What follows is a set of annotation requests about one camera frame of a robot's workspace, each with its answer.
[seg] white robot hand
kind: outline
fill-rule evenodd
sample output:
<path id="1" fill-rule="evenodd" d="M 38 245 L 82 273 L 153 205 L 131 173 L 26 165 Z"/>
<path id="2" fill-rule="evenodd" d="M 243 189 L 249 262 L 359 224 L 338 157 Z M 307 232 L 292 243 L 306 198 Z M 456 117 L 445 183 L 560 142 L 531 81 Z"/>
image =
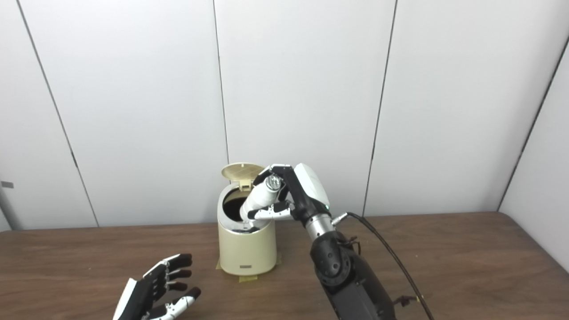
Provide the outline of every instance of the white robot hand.
<path id="1" fill-rule="evenodd" d="M 114 312 L 113 320 L 173 320 L 184 312 L 201 294 L 198 287 L 170 303 L 152 308 L 154 302 L 170 290 L 186 291 L 188 285 L 172 281 L 192 275 L 184 270 L 192 265 L 192 255 L 171 256 L 158 262 L 136 281 L 129 279 Z"/>

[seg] fingertip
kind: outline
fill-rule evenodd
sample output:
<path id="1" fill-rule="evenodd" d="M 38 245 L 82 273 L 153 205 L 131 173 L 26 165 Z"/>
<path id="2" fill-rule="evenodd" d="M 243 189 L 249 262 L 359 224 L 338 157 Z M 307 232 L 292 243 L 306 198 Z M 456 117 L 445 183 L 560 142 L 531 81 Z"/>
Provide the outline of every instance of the fingertip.
<path id="1" fill-rule="evenodd" d="M 168 289 L 176 291 L 185 291 L 186 289 L 188 289 L 188 285 L 182 282 L 168 283 Z"/>
<path id="2" fill-rule="evenodd" d="M 199 296 L 201 295 L 201 289 L 198 288 L 197 286 L 193 287 L 192 289 L 190 289 L 185 296 L 186 297 L 192 297 L 194 299 L 197 299 Z"/>
<path id="3" fill-rule="evenodd" d="M 178 257 L 170 261 L 170 270 L 185 268 L 192 265 L 192 255 L 189 253 L 182 253 Z"/>

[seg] tape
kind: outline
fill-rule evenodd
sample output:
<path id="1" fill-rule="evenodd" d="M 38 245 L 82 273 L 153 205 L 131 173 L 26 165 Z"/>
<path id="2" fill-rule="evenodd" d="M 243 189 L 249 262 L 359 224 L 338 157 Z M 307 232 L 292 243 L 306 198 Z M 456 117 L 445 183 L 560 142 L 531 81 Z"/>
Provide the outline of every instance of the tape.
<path id="1" fill-rule="evenodd" d="M 247 282 L 247 281 L 253 281 L 256 279 L 257 279 L 257 276 L 241 276 L 241 277 L 239 277 L 239 283 Z"/>
<path id="2" fill-rule="evenodd" d="M 10 189 L 13 189 L 13 188 L 14 188 L 14 182 L 0 181 L 0 185 L 1 185 L 3 188 L 10 188 Z"/>

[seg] robotic arm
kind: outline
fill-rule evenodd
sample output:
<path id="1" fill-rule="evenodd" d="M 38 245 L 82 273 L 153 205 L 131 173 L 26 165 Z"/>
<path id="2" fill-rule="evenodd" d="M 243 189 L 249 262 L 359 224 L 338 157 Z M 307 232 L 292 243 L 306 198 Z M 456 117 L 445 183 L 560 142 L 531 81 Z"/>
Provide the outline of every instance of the robotic arm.
<path id="1" fill-rule="evenodd" d="M 272 165 L 257 176 L 253 185 L 250 198 L 264 197 L 277 202 L 263 207 L 246 202 L 241 208 L 241 218 L 247 222 L 292 216 L 302 223 L 312 239 L 310 257 L 316 277 L 338 319 L 395 320 L 393 302 L 376 275 L 354 251 L 352 242 L 336 230 L 335 225 L 346 215 L 332 220 L 328 197 L 310 167 L 302 163 L 294 169 L 289 165 Z M 271 185 L 273 189 L 278 185 L 279 192 L 268 191 Z M 288 192 L 292 202 L 286 200 Z"/>

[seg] open lid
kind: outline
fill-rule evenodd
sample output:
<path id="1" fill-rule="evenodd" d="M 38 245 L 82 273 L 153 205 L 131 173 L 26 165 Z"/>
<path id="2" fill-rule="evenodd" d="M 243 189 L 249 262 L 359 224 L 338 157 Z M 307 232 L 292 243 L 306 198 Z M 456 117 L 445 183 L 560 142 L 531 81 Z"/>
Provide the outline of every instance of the open lid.
<path id="1" fill-rule="evenodd" d="M 236 162 L 221 169 L 221 174 L 231 181 L 239 182 L 239 190 L 251 191 L 253 180 L 265 168 L 247 162 Z"/>

